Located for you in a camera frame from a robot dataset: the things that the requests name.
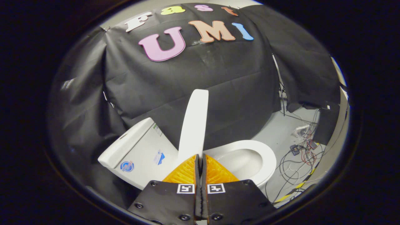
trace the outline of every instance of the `screw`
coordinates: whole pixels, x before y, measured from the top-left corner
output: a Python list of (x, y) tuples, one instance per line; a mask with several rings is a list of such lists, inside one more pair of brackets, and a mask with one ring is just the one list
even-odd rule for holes
[(141, 209), (143, 208), (143, 205), (141, 203), (135, 203), (135, 207)]
[(179, 216), (179, 219), (184, 220), (184, 221), (187, 221), (187, 220), (190, 219), (190, 216), (189, 216), (189, 215), (180, 215), (180, 216)]
[(220, 220), (220, 219), (222, 219), (222, 215), (220, 215), (220, 214), (214, 214), (211, 218), (212, 218), (213, 220)]

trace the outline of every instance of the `foam letter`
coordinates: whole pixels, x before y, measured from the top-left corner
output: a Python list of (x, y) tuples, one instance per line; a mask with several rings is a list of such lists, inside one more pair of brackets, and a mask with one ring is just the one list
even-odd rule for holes
[(229, 14), (232, 14), (232, 15), (234, 15), (234, 16), (238, 16), (238, 15), (237, 15), (236, 13), (234, 13), (233, 10), (231, 10), (230, 8), (227, 8), (227, 7), (221, 7), (221, 8), (225, 9)]
[(208, 34), (212, 35), (217, 40), (221, 40), (220, 34), (222, 34), (222, 39), (224, 40), (235, 40), (235, 37), (229, 33), (222, 21), (213, 21), (212, 27), (200, 20), (190, 21), (189, 24), (197, 28), (202, 37), (200, 39), (201, 42), (208, 43), (214, 41), (214, 38), (210, 37)]
[(160, 45), (157, 41), (157, 38), (159, 37), (158, 34), (145, 37), (139, 41), (139, 44), (143, 46), (144, 51), (150, 60), (156, 62), (165, 61), (179, 55), (185, 49), (185, 40), (183, 40), (183, 37), (179, 32), (180, 29), (182, 28), (177, 26), (164, 31), (164, 34), (171, 35), (171, 38), (175, 43), (175, 46), (170, 50), (163, 51), (160, 48)]
[(126, 30), (126, 32), (129, 32), (129, 31), (143, 25), (144, 24), (143, 21), (147, 20), (148, 19), (147, 16), (150, 16), (150, 15), (151, 15), (151, 12), (147, 12), (145, 14), (142, 14), (142, 15), (135, 17), (135, 18), (129, 20), (128, 22), (126, 22), (125, 24), (128, 25), (128, 29)]
[(161, 15), (169, 15), (173, 13), (185, 12), (186, 10), (180, 6), (171, 6), (161, 10)]
[(199, 10), (199, 11), (203, 11), (203, 12), (205, 12), (205, 11), (213, 11), (213, 9), (212, 8), (210, 8), (209, 6), (206, 6), (206, 5), (197, 5), (197, 6), (194, 6), (195, 8), (197, 8), (197, 10)]
[(243, 27), (241, 24), (237, 23), (232, 23), (233, 26), (235, 26), (243, 35), (243, 38), (246, 40), (254, 40), (252, 36), (246, 31), (246, 29)]

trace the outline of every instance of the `toilet seat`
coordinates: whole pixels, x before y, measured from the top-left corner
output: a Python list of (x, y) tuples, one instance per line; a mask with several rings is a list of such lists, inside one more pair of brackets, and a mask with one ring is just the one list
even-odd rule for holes
[[(260, 170), (249, 177), (258, 187), (262, 186), (267, 182), (276, 168), (276, 157), (272, 149), (259, 141), (243, 140), (235, 141), (230, 144), (222, 145), (213, 149), (203, 151), (204, 154), (215, 158), (218, 161), (218, 156), (227, 155), (237, 150), (248, 149), (257, 152), (261, 156), (261, 167)], [(229, 167), (229, 163), (220, 162), (224, 167)]]

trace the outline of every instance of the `black fabric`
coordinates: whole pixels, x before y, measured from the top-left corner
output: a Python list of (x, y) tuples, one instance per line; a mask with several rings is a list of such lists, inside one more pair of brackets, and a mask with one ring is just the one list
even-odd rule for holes
[[(124, 22), (88, 33), (66, 55), (50, 92), (48, 127), (63, 166), (83, 185), (124, 208), (140, 191), (97, 158), (137, 122), (153, 118), (178, 148), (192, 91), (209, 90), (204, 141), (209, 149), (252, 138), (280, 110), (278, 74), (270, 44), (258, 27), (240, 10), (235, 17), (220, 5), (207, 4), (213, 12), (198, 11), (196, 4), (177, 5), (186, 12), (162, 16), (165, 7), (152, 10), (145, 24), (129, 33)], [(188, 24), (191, 20), (223, 21), (236, 40), (202, 43)], [(243, 39), (233, 22), (243, 24), (254, 40)], [(138, 42), (159, 34), (161, 48), (169, 49), (173, 42), (163, 31), (176, 26), (182, 27), (185, 50), (163, 62), (151, 61)]]
[(271, 45), (288, 99), (287, 110), (340, 103), (339, 79), (328, 51), (301, 26), (264, 6), (240, 9)]

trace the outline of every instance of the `toilet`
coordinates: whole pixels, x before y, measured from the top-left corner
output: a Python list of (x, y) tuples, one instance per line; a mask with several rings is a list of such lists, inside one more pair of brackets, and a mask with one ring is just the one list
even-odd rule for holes
[(151, 180), (162, 181), (189, 157), (209, 155), (239, 180), (251, 179), (261, 189), (276, 167), (274, 152), (266, 144), (242, 140), (203, 151), (208, 91), (193, 91), (182, 126), (179, 150), (157, 124), (146, 118), (112, 143), (98, 158), (101, 165), (143, 190)]
[(276, 157), (268, 145), (253, 140), (235, 141), (203, 151), (239, 180), (251, 179), (263, 188), (276, 168)]

